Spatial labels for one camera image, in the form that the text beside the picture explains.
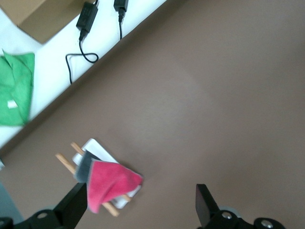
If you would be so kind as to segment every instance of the white label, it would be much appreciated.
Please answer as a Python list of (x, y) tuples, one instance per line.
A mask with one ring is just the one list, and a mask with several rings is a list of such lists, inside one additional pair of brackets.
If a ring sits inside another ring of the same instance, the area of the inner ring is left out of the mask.
[(16, 108), (18, 107), (17, 103), (15, 102), (15, 100), (9, 100), (8, 101), (8, 108), (9, 109), (13, 109), (13, 108)]

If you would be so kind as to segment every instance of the power plug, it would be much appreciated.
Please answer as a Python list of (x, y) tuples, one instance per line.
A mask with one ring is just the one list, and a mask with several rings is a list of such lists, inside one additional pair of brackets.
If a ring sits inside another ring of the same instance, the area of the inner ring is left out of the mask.
[(119, 11), (119, 9), (123, 9), (125, 12), (127, 11), (128, 0), (114, 0), (114, 9), (115, 11)]
[(95, 16), (97, 14), (97, 1), (95, 4), (85, 2), (76, 27), (81, 31), (80, 41), (90, 32)]

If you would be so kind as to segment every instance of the white tray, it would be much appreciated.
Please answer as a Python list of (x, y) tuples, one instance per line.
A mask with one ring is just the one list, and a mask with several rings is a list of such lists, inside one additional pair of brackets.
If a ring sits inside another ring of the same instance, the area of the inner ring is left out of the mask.
[[(91, 138), (89, 139), (86, 144), (82, 147), (83, 151), (88, 150), (93, 155), (97, 156), (102, 161), (107, 162), (113, 162), (113, 163), (119, 163), (117, 162), (95, 139)], [(82, 155), (76, 154), (73, 157), (73, 161), (76, 165), (79, 165), (81, 162)], [(139, 190), (141, 189), (141, 185), (139, 185), (135, 190), (126, 193), (129, 197), (133, 197)], [(117, 197), (111, 200), (111, 203), (116, 208), (123, 208), (128, 202), (123, 197)]]

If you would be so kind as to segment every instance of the black power adapter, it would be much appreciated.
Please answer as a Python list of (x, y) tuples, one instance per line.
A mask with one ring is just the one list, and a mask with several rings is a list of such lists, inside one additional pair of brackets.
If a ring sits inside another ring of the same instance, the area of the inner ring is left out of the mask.
[[(93, 53), (93, 52), (84, 53), (82, 50), (82, 47), (81, 47), (82, 40), (90, 32), (91, 27), (93, 25), (93, 22), (94, 22), (94, 19), (97, 14), (97, 10), (98, 10), (97, 3), (98, 3), (98, 0), (96, 0), (94, 4), (85, 2), (84, 6), (82, 8), (80, 17), (78, 18), (78, 21), (76, 23), (76, 27), (81, 31), (80, 37), (79, 37), (79, 47), (80, 47), (81, 53), (69, 53), (66, 55), (66, 63), (67, 63), (68, 70), (69, 70), (70, 84), (72, 84), (72, 76), (71, 76), (71, 69), (70, 69), (69, 61), (68, 61), (69, 56), (83, 56), (85, 58), (85, 60), (90, 63), (95, 63), (99, 60), (99, 56), (96, 53)], [(89, 60), (87, 58), (87, 55), (95, 56), (95, 60)]]
[(122, 39), (122, 21), (127, 11), (128, 0), (114, 0), (114, 9), (119, 13), (120, 39)]
[(128, 0), (114, 0), (114, 9), (115, 11), (119, 11), (119, 9), (123, 9), (125, 12), (127, 11)]
[(76, 27), (81, 31), (80, 41), (90, 32), (95, 16), (97, 14), (97, 1), (95, 4), (85, 2)]

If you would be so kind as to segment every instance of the white shelf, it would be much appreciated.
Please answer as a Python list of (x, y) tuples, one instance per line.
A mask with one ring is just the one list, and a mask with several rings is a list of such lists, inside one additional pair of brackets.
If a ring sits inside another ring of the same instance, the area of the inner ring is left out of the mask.
[[(166, 0), (129, 0), (122, 23), (123, 36), (154, 12)], [(92, 29), (83, 42), (84, 52), (95, 52), (101, 58), (120, 39), (118, 13), (113, 1), (100, 1)], [(78, 17), (44, 45), (19, 30), (0, 9), (0, 54), (35, 53), (34, 90), (30, 120), (35, 118), (69, 86), (69, 72), (65, 61), (68, 53), (79, 53), (79, 30), (75, 27)], [(92, 65), (83, 57), (70, 59), (72, 78), (75, 81)], [(12, 139), (22, 127), (0, 126), (0, 148)]]

